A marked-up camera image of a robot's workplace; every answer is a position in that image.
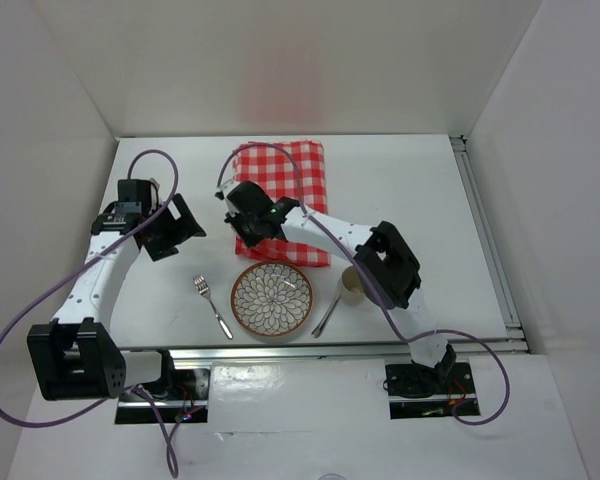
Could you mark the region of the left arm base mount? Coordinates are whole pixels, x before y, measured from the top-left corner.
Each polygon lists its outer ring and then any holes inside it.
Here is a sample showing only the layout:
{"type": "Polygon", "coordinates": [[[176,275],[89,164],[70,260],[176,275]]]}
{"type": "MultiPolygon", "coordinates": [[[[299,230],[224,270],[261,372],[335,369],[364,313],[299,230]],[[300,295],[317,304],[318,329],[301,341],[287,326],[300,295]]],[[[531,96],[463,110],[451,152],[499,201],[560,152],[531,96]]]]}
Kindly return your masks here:
{"type": "MultiPolygon", "coordinates": [[[[144,389],[153,398],[166,425],[202,424],[208,421],[210,383],[211,367],[195,365],[186,369],[171,368],[144,389]]],[[[132,391],[119,397],[114,422],[117,425],[158,423],[149,402],[132,391]]]]}

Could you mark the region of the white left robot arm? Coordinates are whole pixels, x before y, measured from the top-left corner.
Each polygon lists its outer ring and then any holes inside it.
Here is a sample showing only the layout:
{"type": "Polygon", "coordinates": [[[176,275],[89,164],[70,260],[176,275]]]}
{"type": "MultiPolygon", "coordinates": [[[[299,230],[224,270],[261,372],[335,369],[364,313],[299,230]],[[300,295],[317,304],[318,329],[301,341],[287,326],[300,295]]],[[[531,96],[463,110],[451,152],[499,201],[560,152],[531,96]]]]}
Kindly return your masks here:
{"type": "Polygon", "coordinates": [[[182,195],[161,200],[153,180],[123,179],[117,194],[91,225],[85,272],[52,319],[27,335],[39,388],[50,401],[122,393],[127,364],[109,327],[128,271],[141,252],[160,261],[206,234],[182,195]]]}

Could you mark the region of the aluminium frame rail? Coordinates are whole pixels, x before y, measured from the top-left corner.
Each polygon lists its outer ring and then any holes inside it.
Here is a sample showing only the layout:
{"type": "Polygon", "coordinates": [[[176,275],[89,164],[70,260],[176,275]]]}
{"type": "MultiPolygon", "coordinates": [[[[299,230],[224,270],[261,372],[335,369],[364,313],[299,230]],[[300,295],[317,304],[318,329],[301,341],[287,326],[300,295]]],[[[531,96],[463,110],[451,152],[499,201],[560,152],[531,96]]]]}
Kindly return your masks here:
{"type": "Polygon", "coordinates": [[[492,343],[496,344],[495,350],[500,353],[511,355],[529,354],[531,350],[523,326],[520,323],[509,283],[489,225],[484,203],[478,189],[476,177],[470,163],[466,138],[463,136],[450,136],[449,141],[472,212],[506,330],[504,340],[492,340],[492,343]]]}
{"type": "MultiPolygon", "coordinates": [[[[486,354],[484,347],[475,342],[453,341],[453,348],[460,356],[472,356],[486,354]]],[[[488,346],[495,350],[496,344],[487,342],[488,346]]],[[[168,351],[174,361],[220,361],[220,360],[282,360],[282,359],[321,359],[321,358],[344,358],[344,357],[388,357],[388,356],[410,356],[406,345],[391,343],[375,343],[362,345],[328,345],[318,344],[311,346],[282,346],[282,347],[230,347],[230,348],[172,348],[159,349],[168,351]]]]}

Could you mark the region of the red white checkered cloth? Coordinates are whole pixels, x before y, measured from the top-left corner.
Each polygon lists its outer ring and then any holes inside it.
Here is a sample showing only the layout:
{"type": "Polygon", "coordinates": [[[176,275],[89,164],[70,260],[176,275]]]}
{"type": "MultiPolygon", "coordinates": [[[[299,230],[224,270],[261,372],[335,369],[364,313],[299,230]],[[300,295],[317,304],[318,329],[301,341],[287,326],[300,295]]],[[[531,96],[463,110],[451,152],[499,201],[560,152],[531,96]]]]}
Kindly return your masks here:
{"type": "MultiPolygon", "coordinates": [[[[327,182],[324,147],[318,141],[277,142],[273,147],[252,146],[232,161],[233,179],[252,181],[272,200],[298,197],[296,181],[301,181],[304,203],[318,212],[327,212],[327,182]]],[[[265,239],[248,247],[237,239],[236,255],[256,261],[282,261],[299,267],[328,267],[330,254],[315,247],[265,239]]]]}

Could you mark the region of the floral patterned ceramic plate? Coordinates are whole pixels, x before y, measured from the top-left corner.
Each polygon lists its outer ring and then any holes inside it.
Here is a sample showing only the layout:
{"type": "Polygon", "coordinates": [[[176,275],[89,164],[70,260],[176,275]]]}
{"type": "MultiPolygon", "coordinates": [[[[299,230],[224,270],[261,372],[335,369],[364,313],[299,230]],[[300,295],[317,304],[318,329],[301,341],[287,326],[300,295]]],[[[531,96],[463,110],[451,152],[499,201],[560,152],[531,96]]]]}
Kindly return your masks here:
{"type": "Polygon", "coordinates": [[[302,327],[311,314],[313,300],[312,285],[301,269],[283,262],[260,262],[237,277],[230,306],[246,331],[274,339],[302,327]]]}

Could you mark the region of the beige paper cup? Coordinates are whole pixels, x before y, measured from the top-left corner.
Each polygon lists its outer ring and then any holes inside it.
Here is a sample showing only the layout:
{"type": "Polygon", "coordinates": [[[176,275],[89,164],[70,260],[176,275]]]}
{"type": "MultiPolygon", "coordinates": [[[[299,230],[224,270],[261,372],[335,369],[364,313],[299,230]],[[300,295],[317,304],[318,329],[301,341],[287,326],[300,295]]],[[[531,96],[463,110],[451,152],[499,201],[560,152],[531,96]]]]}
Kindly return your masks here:
{"type": "Polygon", "coordinates": [[[346,304],[359,305],[366,299],[363,282],[355,267],[350,266],[342,272],[340,283],[341,296],[346,304]]]}

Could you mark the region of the silver metal knife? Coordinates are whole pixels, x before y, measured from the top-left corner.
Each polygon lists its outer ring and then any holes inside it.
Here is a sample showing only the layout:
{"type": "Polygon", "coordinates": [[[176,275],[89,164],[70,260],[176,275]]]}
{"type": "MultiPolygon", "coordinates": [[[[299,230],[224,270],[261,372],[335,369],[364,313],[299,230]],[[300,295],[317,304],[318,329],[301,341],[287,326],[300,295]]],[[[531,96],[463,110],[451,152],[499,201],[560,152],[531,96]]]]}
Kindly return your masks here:
{"type": "Polygon", "coordinates": [[[330,321],[330,319],[331,319],[331,317],[332,317],[335,309],[337,308],[340,300],[341,300],[341,295],[340,294],[337,294],[337,295],[334,296],[334,298],[331,301],[329,307],[327,308],[327,310],[325,311],[324,315],[322,316],[320,322],[314,328],[314,330],[311,332],[311,336],[313,338],[319,338],[323,334],[323,332],[324,332],[324,330],[325,330],[328,322],[330,321]]]}

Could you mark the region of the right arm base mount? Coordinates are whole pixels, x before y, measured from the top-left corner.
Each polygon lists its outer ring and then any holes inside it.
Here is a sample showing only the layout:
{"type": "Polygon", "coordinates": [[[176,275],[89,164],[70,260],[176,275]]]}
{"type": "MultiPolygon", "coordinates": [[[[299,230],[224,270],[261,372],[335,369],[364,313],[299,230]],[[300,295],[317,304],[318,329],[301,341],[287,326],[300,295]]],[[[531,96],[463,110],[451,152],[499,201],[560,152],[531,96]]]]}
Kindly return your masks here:
{"type": "Polygon", "coordinates": [[[382,387],[392,420],[452,417],[454,408],[460,417],[481,415],[468,362],[456,363],[440,386],[427,386],[413,364],[386,364],[382,387]]]}

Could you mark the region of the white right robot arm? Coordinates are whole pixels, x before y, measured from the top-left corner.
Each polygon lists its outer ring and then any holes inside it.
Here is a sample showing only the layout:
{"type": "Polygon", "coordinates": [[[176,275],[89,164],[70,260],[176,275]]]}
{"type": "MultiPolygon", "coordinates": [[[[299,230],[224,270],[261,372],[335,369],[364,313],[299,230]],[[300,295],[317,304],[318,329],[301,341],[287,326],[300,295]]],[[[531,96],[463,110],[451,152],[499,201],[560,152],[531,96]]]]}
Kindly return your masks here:
{"type": "Polygon", "coordinates": [[[274,201],[252,181],[220,182],[215,196],[227,206],[225,222],[248,247],[277,240],[349,261],[367,299],[408,346],[420,387],[437,392],[449,383],[456,353],[435,330],[421,290],[420,263],[393,224],[360,225],[320,213],[300,199],[274,201]]]}

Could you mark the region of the aluminium frame rail right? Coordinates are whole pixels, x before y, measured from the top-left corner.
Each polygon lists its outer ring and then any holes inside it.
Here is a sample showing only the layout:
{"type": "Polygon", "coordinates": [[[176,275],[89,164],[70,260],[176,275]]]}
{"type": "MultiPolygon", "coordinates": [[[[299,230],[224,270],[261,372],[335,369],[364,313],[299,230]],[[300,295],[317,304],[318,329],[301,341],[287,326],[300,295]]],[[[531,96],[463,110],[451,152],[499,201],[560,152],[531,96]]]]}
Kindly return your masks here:
{"type": "Polygon", "coordinates": [[[472,212],[506,330],[504,340],[492,340],[492,343],[496,344],[495,350],[500,353],[511,355],[529,354],[531,350],[523,326],[520,323],[509,283],[489,225],[484,203],[478,189],[476,177],[470,163],[466,138],[463,136],[450,136],[449,141],[472,212]]]}

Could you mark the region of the aluminium frame rail front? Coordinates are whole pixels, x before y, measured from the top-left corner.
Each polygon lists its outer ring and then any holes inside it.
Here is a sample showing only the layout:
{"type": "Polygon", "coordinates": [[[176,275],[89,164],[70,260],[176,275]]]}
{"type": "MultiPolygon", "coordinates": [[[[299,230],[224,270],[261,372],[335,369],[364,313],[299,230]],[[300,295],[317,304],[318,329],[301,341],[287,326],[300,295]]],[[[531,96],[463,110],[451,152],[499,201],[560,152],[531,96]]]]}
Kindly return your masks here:
{"type": "MultiPolygon", "coordinates": [[[[472,356],[486,354],[484,347],[475,342],[453,341],[453,348],[460,356],[472,356]]],[[[495,350],[496,344],[487,342],[488,346],[495,350]]],[[[344,358],[344,357],[388,357],[388,356],[410,356],[406,345],[391,343],[375,343],[362,345],[328,345],[318,344],[311,346],[282,346],[282,347],[230,347],[230,348],[172,348],[159,349],[168,351],[174,361],[220,361],[220,360],[282,360],[282,359],[321,359],[321,358],[344,358]]]]}

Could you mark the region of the silver metal fork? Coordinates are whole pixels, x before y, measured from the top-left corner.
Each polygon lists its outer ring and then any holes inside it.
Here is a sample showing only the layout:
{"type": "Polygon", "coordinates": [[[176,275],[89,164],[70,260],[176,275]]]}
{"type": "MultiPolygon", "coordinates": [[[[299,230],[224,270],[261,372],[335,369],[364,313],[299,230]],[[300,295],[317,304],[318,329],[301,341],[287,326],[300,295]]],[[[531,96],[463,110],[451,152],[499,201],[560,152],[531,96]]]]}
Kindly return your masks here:
{"type": "Polygon", "coordinates": [[[198,293],[209,303],[224,336],[228,340],[233,340],[234,335],[233,335],[231,329],[229,328],[229,325],[227,324],[227,322],[221,315],[220,311],[216,307],[215,303],[213,302],[211,289],[210,289],[209,285],[207,284],[205,278],[202,275],[195,275],[193,277],[193,282],[194,282],[194,285],[195,285],[198,293]]]}

